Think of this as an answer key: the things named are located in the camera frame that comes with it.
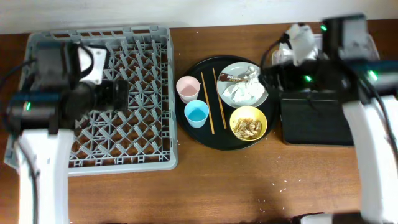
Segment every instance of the yellow bowl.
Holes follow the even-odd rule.
[[[233,129],[235,128],[235,126],[238,123],[238,119],[240,118],[251,118],[251,119],[257,119],[261,122],[262,126],[261,126],[261,132],[260,135],[256,138],[256,139],[243,139],[238,137],[235,133],[234,135],[242,140],[242,141],[255,141],[258,140],[259,138],[261,138],[267,130],[267,118],[264,115],[264,113],[261,112],[261,110],[253,107],[253,106],[242,106],[238,109],[236,109],[234,111],[234,113],[232,113],[231,118],[229,119],[229,126],[233,132]]]

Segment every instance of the fried snack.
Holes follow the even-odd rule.
[[[239,118],[233,129],[235,135],[243,139],[256,139],[261,133],[262,124],[259,120]]]

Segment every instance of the white wall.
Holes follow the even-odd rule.
[[[398,0],[0,0],[0,33],[309,22],[351,12],[364,12],[368,19],[398,18]]]

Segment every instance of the blue cup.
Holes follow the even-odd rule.
[[[193,100],[185,106],[184,114],[193,128],[200,128],[209,116],[209,107],[202,100]]]

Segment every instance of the pink cup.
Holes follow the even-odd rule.
[[[184,103],[198,98],[200,83],[195,77],[185,76],[178,80],[176,89]]]

